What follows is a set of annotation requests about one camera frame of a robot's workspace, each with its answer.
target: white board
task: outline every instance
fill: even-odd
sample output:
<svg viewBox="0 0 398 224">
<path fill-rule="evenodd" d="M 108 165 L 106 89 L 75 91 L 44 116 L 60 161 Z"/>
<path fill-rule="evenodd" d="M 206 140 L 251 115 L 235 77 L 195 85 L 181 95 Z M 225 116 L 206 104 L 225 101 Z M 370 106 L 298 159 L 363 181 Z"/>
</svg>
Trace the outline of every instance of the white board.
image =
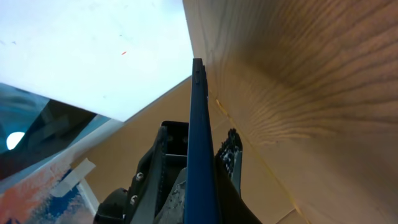
<svg viewBox="0 0 398 224">
<path fill-rule="evenodd" d="M 192 69 L 182 0 L 0 0 L 0 82 L 125 121 Z"/>
</svg>

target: piece of tape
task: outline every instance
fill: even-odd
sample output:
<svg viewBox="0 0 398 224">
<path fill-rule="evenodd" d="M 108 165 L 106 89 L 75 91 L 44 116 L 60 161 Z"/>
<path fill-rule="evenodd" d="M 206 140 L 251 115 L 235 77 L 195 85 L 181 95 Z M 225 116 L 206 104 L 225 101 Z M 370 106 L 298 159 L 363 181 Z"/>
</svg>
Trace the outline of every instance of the piece of tape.
<svg viewBox="0 0 398 224">
<path fill-rule="evenodd" d="M 92 171 L 95 164 L 90 162 L 87 158 L 74 168 L 61 182 L 55 186 L 50 194 L 54 197 L 65 196 L 76 184 L 82 180 L 85 175 Z"/>
</svg>

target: bolt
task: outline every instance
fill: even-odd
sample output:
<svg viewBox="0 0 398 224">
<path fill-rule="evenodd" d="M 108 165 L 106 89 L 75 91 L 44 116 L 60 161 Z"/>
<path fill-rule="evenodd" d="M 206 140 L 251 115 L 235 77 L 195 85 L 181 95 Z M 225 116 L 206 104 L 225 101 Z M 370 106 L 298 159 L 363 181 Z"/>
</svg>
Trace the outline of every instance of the bolt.
<svg viewBox="0 0 398 224">
<path fill-rule="evenodd" d="M 134 205 L 137 198 L 138 198 L 137 195 L 133 195 L 133 196 L 131 197 L 130 204 L 131 204 L 131 205 Z"/>
<path fill-rule="evenodd" d="M 142 178 L 144 178 L 144 174 L 143 174 L 142 172 L 139 172 L 139 173 L 136 175 L 137 181 L 142 180 Z"/>
</svg>

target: orange and blue painting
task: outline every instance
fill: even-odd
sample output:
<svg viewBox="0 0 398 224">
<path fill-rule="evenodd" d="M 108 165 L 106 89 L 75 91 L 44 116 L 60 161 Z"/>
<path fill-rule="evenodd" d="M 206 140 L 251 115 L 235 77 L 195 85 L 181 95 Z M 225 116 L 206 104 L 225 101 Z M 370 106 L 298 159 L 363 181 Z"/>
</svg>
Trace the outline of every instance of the orange and blue painting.
<svg viewBox="0 0 398 224">
<path fill-rule="evenodd" d="M 63 197 L 50 194 L 70 171 L 69 166 L 52 164 L 7 189 L 0 195 L 0 224 L 93 223 L 93 214 L 76 186 Z"/>
</svg>

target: wooden table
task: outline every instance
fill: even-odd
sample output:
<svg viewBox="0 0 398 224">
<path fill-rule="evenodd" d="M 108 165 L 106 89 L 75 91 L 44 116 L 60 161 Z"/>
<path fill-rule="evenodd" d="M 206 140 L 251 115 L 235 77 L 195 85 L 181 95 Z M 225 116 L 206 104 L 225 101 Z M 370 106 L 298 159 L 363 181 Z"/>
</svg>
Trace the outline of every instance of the wooden table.
<svg viewBox="0 0 398 224">
<path fill-rule="evenodd" d="M 211 96 L 305 219 L 397 223 L 398 1 L 184 6 Z"/>
</svg>

